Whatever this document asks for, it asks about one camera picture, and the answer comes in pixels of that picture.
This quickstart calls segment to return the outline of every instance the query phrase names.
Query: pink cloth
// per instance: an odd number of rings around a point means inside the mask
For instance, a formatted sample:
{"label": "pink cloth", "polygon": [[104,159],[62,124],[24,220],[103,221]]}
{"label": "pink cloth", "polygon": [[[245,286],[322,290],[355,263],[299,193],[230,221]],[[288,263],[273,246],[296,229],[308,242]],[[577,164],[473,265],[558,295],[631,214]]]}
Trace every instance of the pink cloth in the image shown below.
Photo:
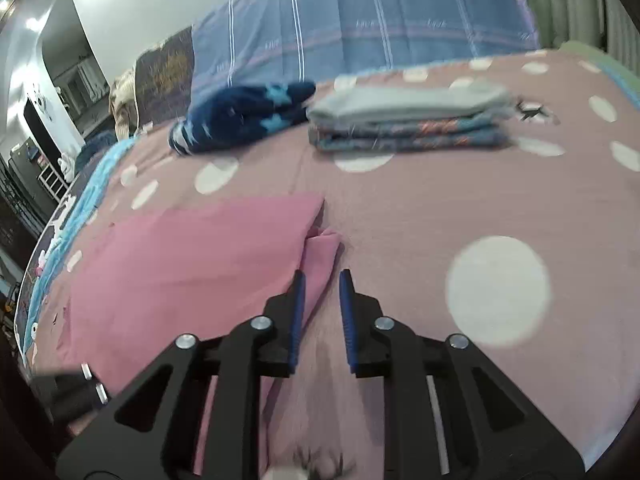
{"label": "pink cloth", "polygon": [[112,224],[82,247],[60,360],[88,362],[115,394],[177,335],[225,335],[260,314],[299,267],[306,322],[340,243],[313,227],[322,203],[319,194],[238,198]]}

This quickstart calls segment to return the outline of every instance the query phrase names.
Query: pink polka dot bed sheet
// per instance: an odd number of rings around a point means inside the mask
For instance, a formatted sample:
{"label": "pink polka dot bed sheet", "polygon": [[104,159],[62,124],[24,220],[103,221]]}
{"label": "pink polka dot bed sheet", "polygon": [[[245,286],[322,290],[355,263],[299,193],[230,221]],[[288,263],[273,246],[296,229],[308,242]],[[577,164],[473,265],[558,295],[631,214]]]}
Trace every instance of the pink polka dot bed sheet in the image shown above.
{"label": "pink polka dot bed sheet", "polygon": [[[76,280],[100,257],[96,247],[108,247],[110,233],[127,224],[153,233],[159,219],[231,200],[272,197],[277,208],[282,197],[311,193],[324,199],[314,223],[318,234],[339,234],[342,241],[334,270],[351,269],[359,291],[420,335],[466,333],[591,466],[639,393],[640,113],[634,103],[597,66],[554,51],[341,76],[319,84],[315,99],[354,85],[464,86],[478,77],[544,110],[507,121],[513,145],[506,149],[327,156],[309,145],[303,125],[246,149],[178,157],[166,142],[168,126],[155,128],[120,161],[76,238],[42,305],[27,361],[38,372],[86,357],[75,351],[69,359],[61,339],[74,330]],[[175,228],[190,225],[178,221]],[[206,225],[191,229],[203,240],[201,252],[215,250]],[[141,234],[144,243],[135,250],[162,246],[169,236]],[[180,265],[189,254],[162,261],[162,251],[154,251],[159,263],[132,258],[135,268],[112,258],[113,272],[104,270],[92,283],[100,308],[130,320],[131,345],[126,338],[110,344],[100,334],[109,330],[104,326],[76,335],[99,338],[102,351],[122,362],[126,372],[110,376],[114,393],[143,366],[130,365],[131,353],[150,354],[133,343],[137,333],[155,330],[154,316],[137,316],[132,301],[157,286],[148,273],[164,269],[167,287],[190,279]],[[202,254],[193,257],[207,264]],[[266,458],[290,460],[297,446],[321,447],[355,462],[357,478],[381,479],[382,382],[349,374],[336,278],[326,276],[326,290],[318,292],[296,375],[263,413]],[[201,300],[213,305],[216,297],[204,287]],[[188,328],[184,308],[176,304],[172,313],[176,335]]]}

